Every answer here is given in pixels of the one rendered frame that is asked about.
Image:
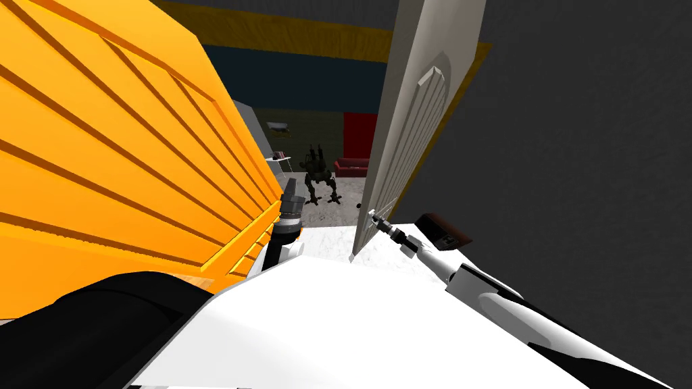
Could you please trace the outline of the dark brown box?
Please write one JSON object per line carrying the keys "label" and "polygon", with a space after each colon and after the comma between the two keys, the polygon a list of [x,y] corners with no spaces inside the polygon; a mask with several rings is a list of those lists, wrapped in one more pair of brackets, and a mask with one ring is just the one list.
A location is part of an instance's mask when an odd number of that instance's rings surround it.
{"label": "dark brown box", "polygon": [[470,244],[472,240],[436,213],[425,213],[414,225],[438,251],[453,251]]}

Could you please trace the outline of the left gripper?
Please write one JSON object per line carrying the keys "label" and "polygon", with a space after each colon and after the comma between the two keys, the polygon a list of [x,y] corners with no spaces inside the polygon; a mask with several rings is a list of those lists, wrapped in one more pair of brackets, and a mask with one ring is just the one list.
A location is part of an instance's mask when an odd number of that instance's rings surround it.
{"label": "left gripper", "polygon": [[300,219],[305,197],[296,195],[296,179],[289,178],[280,198],[280,219]]}

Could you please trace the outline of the white panelled door leaf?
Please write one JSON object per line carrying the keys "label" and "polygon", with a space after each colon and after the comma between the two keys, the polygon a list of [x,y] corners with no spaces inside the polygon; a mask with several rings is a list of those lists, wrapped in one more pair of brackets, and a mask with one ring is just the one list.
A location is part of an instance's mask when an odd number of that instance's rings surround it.
{"label": "white panelled door leaf", "polygon": [[387,218],[466,77],[487,0],[399,0],[353,241],[357,255]]}

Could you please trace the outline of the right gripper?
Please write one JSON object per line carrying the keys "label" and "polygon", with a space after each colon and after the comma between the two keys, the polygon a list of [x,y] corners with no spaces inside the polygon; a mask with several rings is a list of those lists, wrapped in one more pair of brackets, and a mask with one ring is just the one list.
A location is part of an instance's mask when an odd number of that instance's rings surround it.
{"label": "right gripper", "polygon": [[396,228],[387,220],[377,216],[375,210],[371,210],[368,213],[368,217],[370,218],[370,221],[373,224],[376,224],[377,229],[387,234],[391,240],[393,240],[397,244],[403,244],[405,242],[405,233],[402,232],[400,229]]}

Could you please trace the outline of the orange slatted door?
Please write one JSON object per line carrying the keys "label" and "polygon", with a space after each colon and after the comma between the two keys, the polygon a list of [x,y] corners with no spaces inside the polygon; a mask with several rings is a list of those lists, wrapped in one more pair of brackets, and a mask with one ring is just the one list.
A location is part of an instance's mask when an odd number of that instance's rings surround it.
{"label": "orange slatted door", "polygon": [[0,0],[0,320],[106,277],[246,278],[280,189],[151,0]]}

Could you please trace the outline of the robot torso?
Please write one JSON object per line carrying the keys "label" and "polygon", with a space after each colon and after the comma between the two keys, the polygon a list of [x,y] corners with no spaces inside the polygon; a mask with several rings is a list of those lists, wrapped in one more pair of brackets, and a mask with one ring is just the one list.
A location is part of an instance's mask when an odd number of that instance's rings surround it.
{"label": "robot torso", "polygon": [[308,256],[213,296],[134,384],[587,389],[441,286]]}

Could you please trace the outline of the red sofa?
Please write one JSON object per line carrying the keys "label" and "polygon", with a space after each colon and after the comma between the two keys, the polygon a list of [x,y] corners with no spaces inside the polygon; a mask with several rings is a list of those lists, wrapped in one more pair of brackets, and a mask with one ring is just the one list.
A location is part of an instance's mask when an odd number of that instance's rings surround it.
{"label": "red sofa", "polygon": [[368,158],[338,158],[334,162],[335,176],[340,178],[365,178],[368,173]]}

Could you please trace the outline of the white side table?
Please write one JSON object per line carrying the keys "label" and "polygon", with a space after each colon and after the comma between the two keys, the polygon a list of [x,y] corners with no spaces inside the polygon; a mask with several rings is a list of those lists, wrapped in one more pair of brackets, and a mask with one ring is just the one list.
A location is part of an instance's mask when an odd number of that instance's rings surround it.
{"label": "white side table", "polygon": [[265,158],[267,163],[270,165],[274,164],[276,167],[272,168],[272,171],[274,172],[275,175],[281,174],[283,177],[286,176],[286,172],[283,169],[283,164],[285,163],[287,165],[288,171],[293,173],[293,168],[291,166],[291,157],[287,156],[285,152],[279,151],[279,152],[272,152],[270,157]]}

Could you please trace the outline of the dark legged robot figure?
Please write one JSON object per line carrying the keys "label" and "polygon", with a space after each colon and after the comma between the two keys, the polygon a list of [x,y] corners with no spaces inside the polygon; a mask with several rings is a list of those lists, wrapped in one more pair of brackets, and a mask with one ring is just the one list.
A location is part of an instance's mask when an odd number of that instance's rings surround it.
{"label": "dark legged robot figure", "polygon": [[310,145],[310,154],[305,156],[304,161],[299,162],[299,167],[305,169],[306,175],[304,183],[309,191],[310,199],[305,202],[305,204],[315,204],[318,205],[318,200],[321,197],[317,197],[315,193],[315,188],[313,183],[319,184],[321,182],[325,183],[331,188],[329,203],[341,204],[339,199],[341,196],[337,194],[337,185],[331,171],[326,169],[326,162],[323,155],[323,150],[320,145],[318,145],[318,154],[316,154],[312,145]]}

